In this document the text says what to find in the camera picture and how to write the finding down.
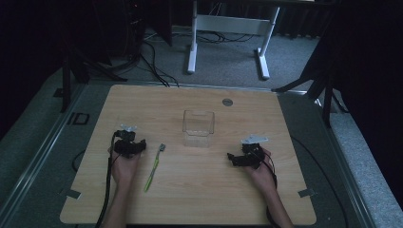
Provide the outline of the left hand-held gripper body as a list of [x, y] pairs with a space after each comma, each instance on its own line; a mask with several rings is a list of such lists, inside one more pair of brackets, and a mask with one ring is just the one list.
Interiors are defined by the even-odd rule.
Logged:
[[135, 155], [134, 140], [137, 127], [121, 124], [121, 128], [113, 134], [113, 150], [125, 158], [132, 158]]

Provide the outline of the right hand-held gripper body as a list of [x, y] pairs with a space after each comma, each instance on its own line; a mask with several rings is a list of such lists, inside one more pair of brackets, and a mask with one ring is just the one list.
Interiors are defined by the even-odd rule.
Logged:
[[242, 159], [241, 165], [258, 168], [266, 157], [266, 153], [263, 151], [260, 143], [267, 141], [267, 137], [261, 137], [253, 134], [243, 139], [241, 141], [241, 150], [244, 154], [244, 158]]

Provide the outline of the green toothbrush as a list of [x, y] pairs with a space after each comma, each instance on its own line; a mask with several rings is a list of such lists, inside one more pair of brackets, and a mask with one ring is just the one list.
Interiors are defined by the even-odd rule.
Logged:
[[148, 189], [149, 189], [149, 187], [150, 187], [150, 185], [151, 185], [151, 183], [153, 181], [156, 169], [157, 169], [159, 161], [160, 161], [160, 154], [165, 150], [165, 147], [166, 147], [166, 145], [164, 143], [161, 143], [159, 148], [158, 148], [158, 151], [157, 151], [157, 154], [155, 156], [151, 172], [150, 172], [150, 174], [148, 176], [148, 179], [147, 179], [147, 181], [145, 183], [145, 186], [144, 186], [144, 192], [148, 191]]

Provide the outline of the clear plastic container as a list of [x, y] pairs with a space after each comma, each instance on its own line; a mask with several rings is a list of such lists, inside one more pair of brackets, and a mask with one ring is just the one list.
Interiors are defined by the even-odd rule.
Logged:
[[215, 113], [212, 111], [185, 110], [182, 118], [183, 144], [207, 148], [215, 130]]

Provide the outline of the person's left hand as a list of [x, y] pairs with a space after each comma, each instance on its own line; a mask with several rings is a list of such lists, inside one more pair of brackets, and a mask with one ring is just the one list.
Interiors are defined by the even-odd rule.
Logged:
[[132, 158], [126, 158], [115, 151], [112, 152], [112, 176], [119, 187], [132, 186], [141, 156], [137, 154]]

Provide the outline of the person's right hand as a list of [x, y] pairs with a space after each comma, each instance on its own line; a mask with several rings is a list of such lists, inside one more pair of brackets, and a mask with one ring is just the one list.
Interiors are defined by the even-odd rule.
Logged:
[[263, 148], [263, 151], [266, 153], [266, 157], [259, 168], [254, 169], [246, 166], [244, 171], [261, 193], [274, 192], [277, 190], [277, 178], [275, 177], [274, 166], [271, 163], [271, 152], [265, 148]]

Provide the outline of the black tripod stand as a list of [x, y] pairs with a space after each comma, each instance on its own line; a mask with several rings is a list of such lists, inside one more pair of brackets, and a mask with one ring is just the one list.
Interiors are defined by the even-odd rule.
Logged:
[[302, 70], [300, 77], [287, 85], [274, 88], [273, 92], [284, 93], [308, 81], [313, 81], [306, 93], [306, 96], [310, 100], [315, 100], [321, 93], [324, 93], [322, 120], [327, 127], [330, 127], [331, 103], [332, 99], [335, 97], [335, 77], [335, 55], [331, 54], [328, 50], [317, 47]]
[[62, 88], [60, 92], [62, 97], [61, 113], [66, 112], [71, 104], [71, 75], [74, 75], [76, 81], [80, 84], [89, 82], [86, 65], [93, 67], [113, 81], [126, 82], [125, 78], [114, 74], [104, 66], [90, 60], [80, 49], [69, 41], [64, 41], [64, 52], [65, 58], [62, 65]]

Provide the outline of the white desk frame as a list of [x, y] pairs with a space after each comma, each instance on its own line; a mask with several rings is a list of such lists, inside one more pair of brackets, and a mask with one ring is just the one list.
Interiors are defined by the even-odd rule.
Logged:
[[257, 63], [259, 64], [261, 77], [264, 80], [270, 78], [265, 55], [276, 25], [280, 7], [274, 7], [268, 20], [199, 14], [198, 0], [193, 0], [192, 10], [192, 42], [187, 64], [188, 73], [192, 74], [196, 71], [198, 52], [197, 33], [199, 31], [214, 31], [263, 36], [263, 43], [261, 47], [257, 48]]

